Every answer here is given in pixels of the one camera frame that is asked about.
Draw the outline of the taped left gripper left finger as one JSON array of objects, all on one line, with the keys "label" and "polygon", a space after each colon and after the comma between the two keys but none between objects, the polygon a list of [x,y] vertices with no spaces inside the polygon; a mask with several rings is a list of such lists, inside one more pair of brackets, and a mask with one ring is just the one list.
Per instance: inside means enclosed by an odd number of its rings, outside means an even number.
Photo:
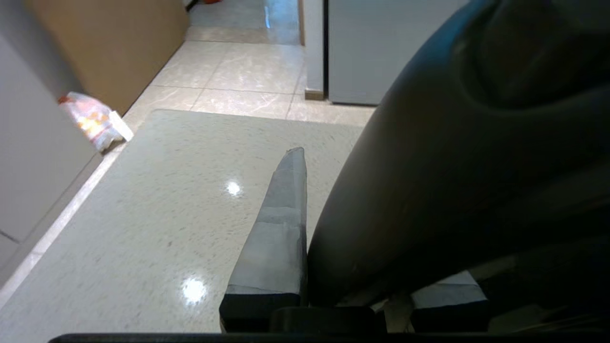
[{"label": "taped left gripper left finger", "polygon": [[224,333],[266,332],[272,314],[307,303],[305,150],[288,150],[272,174],[261,208],[219,307]]}]

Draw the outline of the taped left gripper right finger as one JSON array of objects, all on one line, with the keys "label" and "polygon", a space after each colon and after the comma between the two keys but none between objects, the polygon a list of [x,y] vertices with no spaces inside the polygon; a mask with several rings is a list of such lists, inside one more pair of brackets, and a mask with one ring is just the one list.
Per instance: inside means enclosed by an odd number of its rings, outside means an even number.
[{"label": "taped left gripper right finger", "polygon": [[410,296],[410,325],[419,333],[486,332],[489,301],[470,272],[460,272]]}]

